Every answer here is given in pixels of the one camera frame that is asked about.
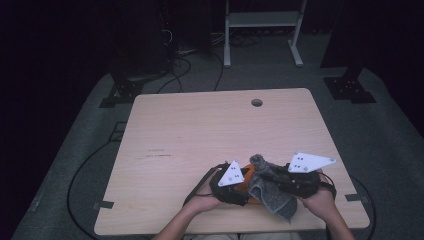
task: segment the white metal stand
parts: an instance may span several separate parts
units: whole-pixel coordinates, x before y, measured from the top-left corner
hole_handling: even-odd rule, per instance
[[[225,45],[224,45],[224,67],[231,66],[230,54],[230,28],[232,27],[283,27],[295,26],[293,39],[288,40],[290,51],[297,67],[303,66],[303,61],[297,50],[296,43],[302,25],[307,0],[302,0],[299,11],[287,12],[248,12],[230,13],[229,0],[225,6]]]

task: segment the gray cloth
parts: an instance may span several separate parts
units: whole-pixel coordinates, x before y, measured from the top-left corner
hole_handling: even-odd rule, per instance
[[[281,191],[276,183],[261,177],[262,173],[276,175],[272,167],[277,165],[265,161],[259,154],[252,156],[250,163],[255,167],[255,172],[249,181],[249,194],[260,201],[271,213],[290,223],[297,210],[296,198]]]

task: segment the orange object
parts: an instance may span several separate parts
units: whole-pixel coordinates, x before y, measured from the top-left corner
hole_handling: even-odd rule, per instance
[[[255,167],[252,164],[248,164],[246,165],[244,168],[248,168],[249,171],[244,175],[244,182],[240,183],[239,185],[237,185],[235,187],[235,189],[242,191],[242,192],[249,192],[249,182],[250,182],[250,178],[252,177],[253,173],[255,172]],[[248,203],[255,203],[255,204],[260,204],[261,202],[259,202],[258,200],[256,200],[255,198],[249,198]]]

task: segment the wooden table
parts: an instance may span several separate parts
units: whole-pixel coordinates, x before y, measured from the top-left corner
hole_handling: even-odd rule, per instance
[[[338,190],[336,204],[350,228],[368,226],[362,203],[346,200],[356,190],[307,89],[138,96],[104,196],[113,207],[100,209],[95,232],[158,233],[211,167],[232,160],[244,166],[257,153],[285,165],[296,151],[337,159],[324,168]],[[291,224],[262,205],[223,205],[197,216],[187,232],[322,228],[299,202]]]

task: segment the white triangular marker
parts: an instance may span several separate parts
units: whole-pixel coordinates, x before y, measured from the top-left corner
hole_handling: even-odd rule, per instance
[[[295,153],[289,165],[291,173],[309,173],[336,162],[334,158],[321,157],[306,153]]]
[[[228,167],[227,171],[224,173],[224,176],[222,176],[221,180],[219,180],[218,186],[224,187],[242,183],[243,181],[244,177],[241,173],[240,166],[238,165],[238,162],[234,160]]]

